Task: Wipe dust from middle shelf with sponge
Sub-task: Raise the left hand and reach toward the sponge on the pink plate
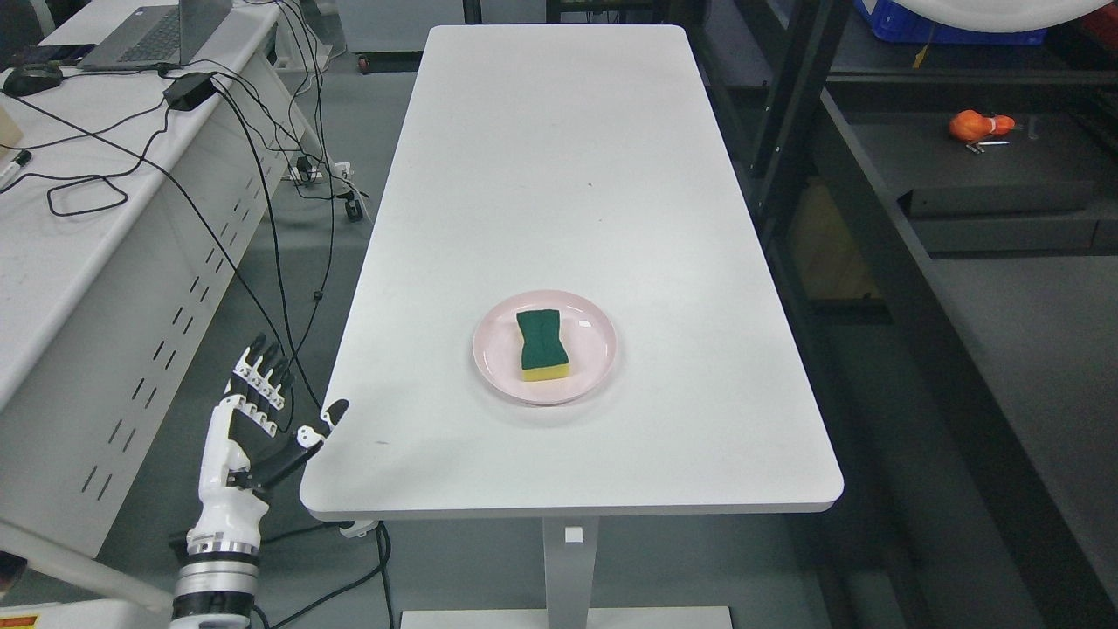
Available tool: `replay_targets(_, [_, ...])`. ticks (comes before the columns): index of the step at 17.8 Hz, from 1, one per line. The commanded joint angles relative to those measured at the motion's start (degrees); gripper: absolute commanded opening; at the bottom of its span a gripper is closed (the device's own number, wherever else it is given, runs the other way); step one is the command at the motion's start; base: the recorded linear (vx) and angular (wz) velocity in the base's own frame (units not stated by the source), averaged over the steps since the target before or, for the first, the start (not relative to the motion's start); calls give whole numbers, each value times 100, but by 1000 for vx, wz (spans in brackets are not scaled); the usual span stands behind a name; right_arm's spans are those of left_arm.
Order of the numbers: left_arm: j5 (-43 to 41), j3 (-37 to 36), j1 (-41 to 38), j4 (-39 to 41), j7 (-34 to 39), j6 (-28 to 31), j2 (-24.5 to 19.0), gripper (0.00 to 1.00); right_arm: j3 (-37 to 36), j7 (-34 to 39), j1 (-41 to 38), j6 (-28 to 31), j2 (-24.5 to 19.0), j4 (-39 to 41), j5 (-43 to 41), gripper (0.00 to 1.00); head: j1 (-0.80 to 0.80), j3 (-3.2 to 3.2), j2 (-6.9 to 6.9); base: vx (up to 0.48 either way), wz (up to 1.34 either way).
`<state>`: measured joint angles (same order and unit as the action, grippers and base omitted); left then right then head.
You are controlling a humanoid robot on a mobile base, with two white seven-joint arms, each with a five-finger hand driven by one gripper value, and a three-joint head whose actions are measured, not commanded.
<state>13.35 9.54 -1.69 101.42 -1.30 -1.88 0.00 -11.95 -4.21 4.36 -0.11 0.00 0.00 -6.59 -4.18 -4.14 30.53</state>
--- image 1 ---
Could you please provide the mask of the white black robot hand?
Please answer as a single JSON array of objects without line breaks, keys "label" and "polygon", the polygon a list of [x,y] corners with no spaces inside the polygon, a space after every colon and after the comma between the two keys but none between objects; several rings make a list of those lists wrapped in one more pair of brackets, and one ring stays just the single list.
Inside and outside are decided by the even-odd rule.
[{"label": "white black robot hand", "polygon": [[285,409],[292,382],[290,362],[280,358],[281,350],[280,342],[256,335],[231,368],[214,406],[198,477],[201,515],[184,534],[187,555],[259,553],[259,523],[269,509],[267,495],[323,448],[350,407],[347,399],[337,399],[315,421],[286,433],[280,450],[252,463],[234,439],[233,426],[237,418],[247,419],[268,438],[276,438],[273,417]]}]

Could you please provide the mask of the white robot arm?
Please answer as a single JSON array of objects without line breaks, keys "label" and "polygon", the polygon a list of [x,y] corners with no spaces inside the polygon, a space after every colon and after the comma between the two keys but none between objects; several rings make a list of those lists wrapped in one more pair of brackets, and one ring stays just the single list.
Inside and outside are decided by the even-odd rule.
[{"label": "white robot arm", "polygon": [[10,524],[3,524],[3,550],[45,576],[162,613],[172,628],[246,628],[255,606],[259,547],[229,537],[212,535],[190,545],[172,591]]}]

